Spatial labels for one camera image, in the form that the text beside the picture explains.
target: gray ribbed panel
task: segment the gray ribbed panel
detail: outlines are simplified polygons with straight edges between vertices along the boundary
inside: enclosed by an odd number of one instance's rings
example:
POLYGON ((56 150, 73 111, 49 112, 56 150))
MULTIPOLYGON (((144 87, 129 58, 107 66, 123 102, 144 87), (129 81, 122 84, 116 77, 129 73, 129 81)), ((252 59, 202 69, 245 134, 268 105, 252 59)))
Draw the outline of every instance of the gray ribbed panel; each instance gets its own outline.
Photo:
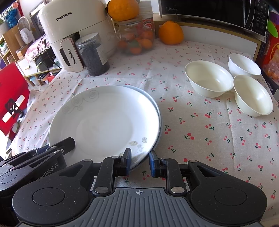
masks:
MULTIPOLYGON (((260 227, 253 223, 250 227, 260 227)), ((116 188, 97 197, 79 218, 59 227, 218 227, 200 218, 180 197, 163 188, 116 188)))

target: white electric fan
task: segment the white electric fan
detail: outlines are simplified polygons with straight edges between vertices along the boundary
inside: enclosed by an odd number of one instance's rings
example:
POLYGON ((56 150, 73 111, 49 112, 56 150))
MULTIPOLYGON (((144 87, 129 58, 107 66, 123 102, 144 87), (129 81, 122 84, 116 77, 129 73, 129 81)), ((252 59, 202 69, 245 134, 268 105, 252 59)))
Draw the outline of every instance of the white electric fan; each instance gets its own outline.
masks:
POLYGON ((31 41, 35 42, 35 38, 31 30, 31 25, 29 20, 22 16, 18 20, 18 29, 20 31, 21 38, 25 44, 29 44, 31 41))

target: stacked plate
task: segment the stacked plate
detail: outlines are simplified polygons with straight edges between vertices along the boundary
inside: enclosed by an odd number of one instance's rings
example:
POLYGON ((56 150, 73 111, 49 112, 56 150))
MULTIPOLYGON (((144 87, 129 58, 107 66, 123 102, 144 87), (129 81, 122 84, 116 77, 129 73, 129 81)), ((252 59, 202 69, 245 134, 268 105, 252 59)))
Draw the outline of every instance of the stacked plate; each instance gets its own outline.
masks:
POLYGON ((140 88, 121 85, 81 92, 56 113, 49 131, 50 146, 72 137, 67 166, 83 159, 102 162, 132 150, 134 168, 156 147, 162 132, 161 114, 154 99, 140 88))

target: leaf pattern on plate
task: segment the leaf pattern on plate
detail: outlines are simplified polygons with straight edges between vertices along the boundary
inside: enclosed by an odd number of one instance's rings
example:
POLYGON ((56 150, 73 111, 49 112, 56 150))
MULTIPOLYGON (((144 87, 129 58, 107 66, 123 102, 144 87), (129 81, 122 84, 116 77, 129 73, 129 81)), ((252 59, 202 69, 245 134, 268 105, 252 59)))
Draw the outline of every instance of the leaf pattern on plate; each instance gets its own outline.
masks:
POLYGON ((147 143, 147 138, 146 138, 146 137, 143 137, 141 141, 142 141, 143 143, 147 143))
POLYGON ((131 146, 136 146, 137 144, 138 144, 137 141, 131 141, 131 142, 129 143, 129 145, 131 145, 131 146))

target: black microwave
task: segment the black microwave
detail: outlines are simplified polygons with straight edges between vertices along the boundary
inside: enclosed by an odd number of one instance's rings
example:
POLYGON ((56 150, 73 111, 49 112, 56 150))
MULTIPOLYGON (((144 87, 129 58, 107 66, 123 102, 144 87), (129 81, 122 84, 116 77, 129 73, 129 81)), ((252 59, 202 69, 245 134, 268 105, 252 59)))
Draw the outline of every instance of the black microwave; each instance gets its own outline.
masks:
POLYGON ((182 15, 243 28, 265 42, 269 4, 264 0, 159 0, 162 15, 182 15))

